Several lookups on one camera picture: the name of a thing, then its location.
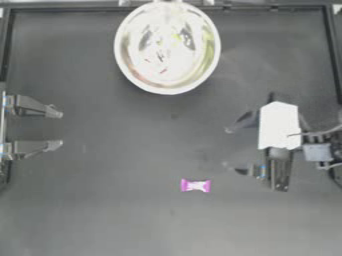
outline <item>silver bowl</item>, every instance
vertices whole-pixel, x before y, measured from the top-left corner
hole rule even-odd
[[[128,80],[156,94],[180,94],[211,75],[220,39],[208,16],[183,2],[154,2],[126,17],[114,52]]]

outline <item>purple candy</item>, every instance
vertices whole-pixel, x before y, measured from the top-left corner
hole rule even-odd
[[[192,190],[200,190],[204,193],[208,193],[211,191],[211,180],[204,181],[188,181],[186,179],[180,180],[180,191],[192,191]]]

